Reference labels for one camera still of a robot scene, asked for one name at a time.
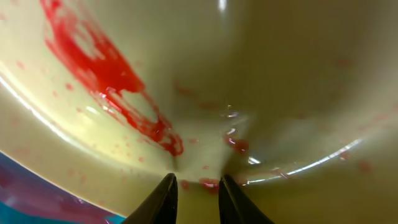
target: red liquid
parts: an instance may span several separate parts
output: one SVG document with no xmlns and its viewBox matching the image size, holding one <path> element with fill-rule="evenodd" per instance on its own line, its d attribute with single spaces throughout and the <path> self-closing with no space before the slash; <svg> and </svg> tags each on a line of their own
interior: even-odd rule
<svg viewBox="0 0 398 224">
<path fill-rule="evenodd" d="M 80 20 L 61 0 L 40 2 L 53 31 L 53 39 L 46 38 L 45 43 L 93 99 L 101 107 L 99 98 L 104 99 L 108 104 L 106 107 L 123 115 L 131 127 L 159 144 L 171 155 L 181 155 L 182 140 L 145 92 L 145 84 L 102 30 L 90 19 Z M 83 40 L 90 50 L 95 52 L 94 55 L 87 55 L 76 42 L 76 38 Z M 150 121 L 127 102 L 123 98 L 123 90 L 140 94 L 156 113 L 157 121 Z M 106 111 L 123 124 L 112 111 Z"/>
</svg>

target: red splatter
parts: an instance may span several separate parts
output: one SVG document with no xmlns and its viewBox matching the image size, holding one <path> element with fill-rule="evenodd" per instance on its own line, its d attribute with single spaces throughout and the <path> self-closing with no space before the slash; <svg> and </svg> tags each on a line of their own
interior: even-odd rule
<svg viewBox="0 0 398 224">
<path fill-rule="evenodd" d="M 199 140 L 198 140 L 198 139 L 195 139 L 195 138 L 190 138 L 190 139 L 188 139 L 188 141 L 189 141 L 189 143 L 191 143 L 191 144 L 195 144 L 195 143 L 198 143 L 198 142 L 199 142 Z"/>
<path fill-rule="evenodd" d="M 205 188 L 211 194 L 218 193 L 218 189 L 220 187 L 219 182 L 220 181 L 217 179 L 209 179 L 206 177 L 199 179 L 199 183 L 201 183 L 203 188 Z"/>
<path fill-rule="evenodd" d="M 72 169 L 72 168 L 68 169 L 68 170 L 67 170 L 67 175 L 68 175 L 69 177 L 75 175 L 75 170 Z"/>
<path fill-rule="evenodd" d="M 183 145 L 180 136 L 146 93 L 145 84 L 100 27 L 91 20 L 88 12 L 80 6 L 85 16 L 85 20 L 81 20 L 62 0 L 40 2 L 53 30 L 53 40 L 46 38 L 45 43 L 90 95 L 97 101 L 98 97 L 104 99 L 113 110 L 125 117 L 131 127 L 152 139 L 171 155 L 181 155 Z M 85 41 L 94 55 L 87 55 L 76 43 L 75 37 Z M 122 91 L 140 94 L 156 112 L 157 121 L 150 121 L 133 107 L 123 98 Z"/>
<path fill-rule="evenodd" d="M 240 155 L 243 155 L 249 149 L 249 143 L 246 140 L 235 139 L 228 135 L 225 137 L 224 140 L 227 145 L 229 145 Z"/>
<path fill-rule="evenodd" d="M 212 102 L 199 103 L 198 106 L 203 110 L 217 110 L 221 108 L 219 103 L 212 103 Z"/>
<path fill-rule="evenodd" d="M 360 160 L 358 162 L 358 168 L 362 173 L 370 173 L 372 171 L 372 164 L 370 164 L 370 162 L 368 161 L 364 161 L 364 160 Z"/>
<path fill-rule="evenodd" d="M 195 93 L 192 90 L 182 87 L 177 80 L 174 81 L 174 88 L 178 94 L 182 96 L 194 97 Z"/>
<path fill-rule="evenodd" d="M 3 13 L 0 13 L 0 21 L 7 21 L 7 17 Z"/>
<path fill-rule="evenodd" d="M 70 83 L 65 84 L 65 87 L 67 88 L 67 90 L 70 90 L 70 91 L 73 91 L 73 90 L 75 89 L 75 88 L 73 87 L 73 85 L 70 84 Z"/>
<path fill-rule="evenodd" d="M 21 61 L 17 61 L 16 63 L 17 63 L 18 68 L 25 70 L 25 65 Z"/>
<path fill-rule="evenodd" d="M 181 180 L 180 185 L 182 189 L 189 190 L 189 182 L 187 180 Z"/>
<path fill-rule="evenodd" d="M 351 153 L 349 153 L 348 151 L 344 151 L 344 152 L 340 153 L 340 159 L 343 159 L 343 160 L 349 159 L 350 156 L 351 156 Z"/>
</svg>

